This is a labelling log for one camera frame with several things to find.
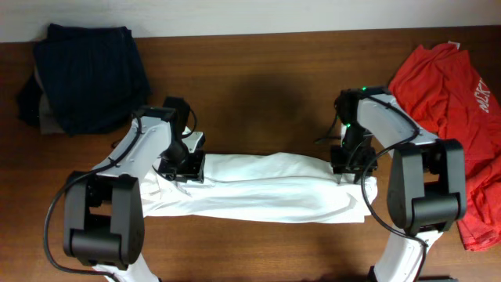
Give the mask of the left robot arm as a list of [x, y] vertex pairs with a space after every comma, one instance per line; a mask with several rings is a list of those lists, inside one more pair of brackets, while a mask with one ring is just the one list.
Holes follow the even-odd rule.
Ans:
[[90, 172], [73, 172], [63, 190], [63, 250], [87, 273], [113, 281], [156, 281], [141, 255], [145, 236], [140, 183], [149, 171], [162, 179], [204, 181], [204, 134], [187, 130], [195, 118], [182, 98], [142, 106], [114, 151]]

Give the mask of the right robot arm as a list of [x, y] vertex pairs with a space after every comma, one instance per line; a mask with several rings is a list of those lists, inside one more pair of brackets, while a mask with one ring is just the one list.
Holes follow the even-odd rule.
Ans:
[[340, 144], [330, 149], [336, 174], [352, 174], [369, 200], [365, 181], [377, 161], [391, 156], [387, 210], [391, 224], [372, 217], [390, 232], [369, 281], [421, 281], [432, 245], [467, 211], [463, 147], [441, 139], [414, 121], [385, 87], [345, 89], [334, 101], [341, 123]]

